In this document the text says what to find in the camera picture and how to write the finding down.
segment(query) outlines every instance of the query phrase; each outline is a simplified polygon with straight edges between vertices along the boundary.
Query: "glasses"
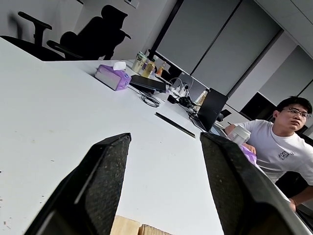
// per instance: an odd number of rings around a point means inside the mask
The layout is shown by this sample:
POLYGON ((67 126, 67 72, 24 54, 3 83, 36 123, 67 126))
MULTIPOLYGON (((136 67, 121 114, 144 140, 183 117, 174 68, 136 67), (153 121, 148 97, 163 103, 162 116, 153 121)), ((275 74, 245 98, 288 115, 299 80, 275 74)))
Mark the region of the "glasses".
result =
POLYGON ((284 110, 287 110, 289 113, 292 113, 292 114, 295 114, 295 115, 300 114, 300 116, 301 116, 302 118, 309 119, 310 117, 312 117, 311 114, 308 114, 308 113, 306 113, 306 112, 300 112, 299 110, 294 109, 294 108, 288 108, 288 109, 284 109, 284 110))

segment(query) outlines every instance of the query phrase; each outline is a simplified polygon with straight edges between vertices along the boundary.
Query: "tissue box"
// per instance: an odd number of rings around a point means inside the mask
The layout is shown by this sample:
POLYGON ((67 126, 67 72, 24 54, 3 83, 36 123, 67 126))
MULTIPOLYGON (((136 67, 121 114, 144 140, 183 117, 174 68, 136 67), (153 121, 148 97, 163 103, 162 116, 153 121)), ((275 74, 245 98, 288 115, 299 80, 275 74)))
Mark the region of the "tissue box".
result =
POLYGON ((95 78, 115 91, 126 89, 132 79, 123 70, 113 70, 113 67, 106 65, 99 66, 95 78))

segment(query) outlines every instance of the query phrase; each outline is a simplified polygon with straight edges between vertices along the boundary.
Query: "purple object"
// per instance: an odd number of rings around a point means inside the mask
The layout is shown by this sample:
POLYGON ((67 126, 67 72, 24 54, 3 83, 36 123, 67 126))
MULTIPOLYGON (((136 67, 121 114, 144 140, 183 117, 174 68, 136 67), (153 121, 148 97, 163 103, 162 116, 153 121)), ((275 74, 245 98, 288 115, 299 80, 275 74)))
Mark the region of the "purple object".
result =
POLYGON ((132 79, 123 70, 113 70, 113 67, 107 65, 100 65, 95 77, 115 91, 126 89, 132 79))
POLYGON ((249 162, 251 162, 253 165, 256 165, 256 155, 252 153, 249 149, 244 147, 243 145, 240 145, 239 147, 241 151, 244 153, 244 155, 246 156, 246 158, 249 160, 249 162))

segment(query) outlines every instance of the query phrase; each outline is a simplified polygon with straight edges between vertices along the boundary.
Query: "black hair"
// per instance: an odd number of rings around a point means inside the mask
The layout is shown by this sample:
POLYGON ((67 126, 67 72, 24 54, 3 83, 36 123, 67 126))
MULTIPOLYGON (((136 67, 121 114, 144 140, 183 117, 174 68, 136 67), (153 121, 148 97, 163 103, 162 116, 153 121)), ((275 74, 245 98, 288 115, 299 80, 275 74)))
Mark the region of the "black hair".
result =
POLYGON ((299 105, 303 106, 305 109, 307 109, 309 114, 312 113, 311 103, 307 99, 297 97, 297 96, 290 96, 288 99, 284 99, 282 102, 280 102, 277 105, 276 110, 281 112, 284 108, 286 108, 292 104, 299 104, 299 105))

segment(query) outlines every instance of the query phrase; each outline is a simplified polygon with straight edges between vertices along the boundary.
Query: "white cup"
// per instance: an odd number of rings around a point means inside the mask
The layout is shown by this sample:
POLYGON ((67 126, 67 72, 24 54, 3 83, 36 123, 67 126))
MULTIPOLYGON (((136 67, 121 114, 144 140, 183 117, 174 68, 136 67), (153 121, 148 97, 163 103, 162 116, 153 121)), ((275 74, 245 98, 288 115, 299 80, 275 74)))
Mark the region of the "white cup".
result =
POLYGON ((229 139, 238 145, 242 145, 250 138, 251 132, 242 126, 236 126, 228 135, 229 139))

